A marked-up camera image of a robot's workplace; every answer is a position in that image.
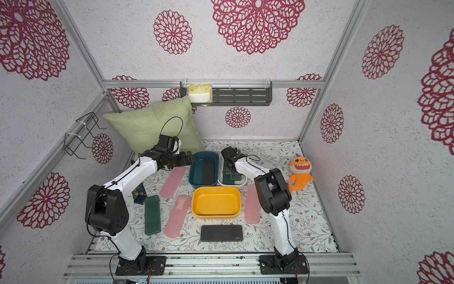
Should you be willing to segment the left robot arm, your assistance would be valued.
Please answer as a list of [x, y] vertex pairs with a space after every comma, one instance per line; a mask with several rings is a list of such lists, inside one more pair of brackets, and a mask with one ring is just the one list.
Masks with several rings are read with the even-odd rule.
[[172, 170], [193, 163], [193, 153], [180, 149], [182, 141], [161, 134], [158, 143], [138, 154], [138, 160], [127, 170], [104, 185], [88, 189], [85, 222], [107, 237], [119, 251], [119, 260], [138, 270], [146, 261], [145, 248], [132, 235], [128, 225], [129, 211], [125, 200], [149, 176], [159, 170]]

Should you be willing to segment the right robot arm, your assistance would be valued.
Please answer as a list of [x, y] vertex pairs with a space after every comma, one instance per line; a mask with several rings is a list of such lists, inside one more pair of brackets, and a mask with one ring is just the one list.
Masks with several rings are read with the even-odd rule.
[[247, 155], [227, 147], [221, 151], [228, 169], [246, 176], [255, 183], [261, 208], [269, 215], [274, 232], [275, 265], [281, 270], [293, 265], [299, 257], [290, 228], [290, 201], [292, 194], [278, 168], [264, 168]]

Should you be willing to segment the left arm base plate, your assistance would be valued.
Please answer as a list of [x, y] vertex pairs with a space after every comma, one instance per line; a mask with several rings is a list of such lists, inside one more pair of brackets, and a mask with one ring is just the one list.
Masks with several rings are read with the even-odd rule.
[[162, 276], [166, 267], [165, 256], [146, 256], [137, 260], [119, 258], [115, 276]]

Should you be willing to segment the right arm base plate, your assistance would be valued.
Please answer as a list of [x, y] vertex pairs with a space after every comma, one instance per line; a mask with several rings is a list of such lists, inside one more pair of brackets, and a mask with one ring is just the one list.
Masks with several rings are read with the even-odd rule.
[[284, 260], [278, 260], [277, 256], [260, 255], [259, 267], [262, 275], [308, 275], [310, 273], [310, 266], [306, 257], [299, 254], [295, 261], [285, 263]]

